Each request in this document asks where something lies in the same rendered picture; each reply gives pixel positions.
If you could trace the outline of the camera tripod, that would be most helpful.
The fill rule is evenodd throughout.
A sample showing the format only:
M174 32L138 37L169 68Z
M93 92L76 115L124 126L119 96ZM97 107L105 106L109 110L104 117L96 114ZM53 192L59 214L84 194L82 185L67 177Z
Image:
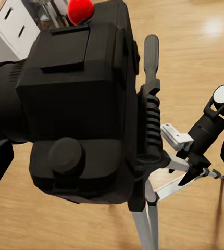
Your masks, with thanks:
M137 93L137 166L135 167L133 193L129 197L128 207L143 250L158 250L158 202L179 191L201 177L223 179L220 172L203 168L204 172L184 186L178 186L184 175L153 190L149 181L150 174L159 168L168 168L188 172L192 164L163 150L160 123L160 100L156 94L160 91L160 79L156 79L159 67L159 39L149 35L144 42L145 85Z

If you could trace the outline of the digital camera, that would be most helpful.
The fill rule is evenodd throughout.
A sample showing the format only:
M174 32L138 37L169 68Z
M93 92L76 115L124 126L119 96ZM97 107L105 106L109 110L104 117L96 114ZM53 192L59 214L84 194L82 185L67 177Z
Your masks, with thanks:
M29 172L50 196L128 202L137 166L140 55L123 0L68 0L66 27L0 62L0 140L33 143Z

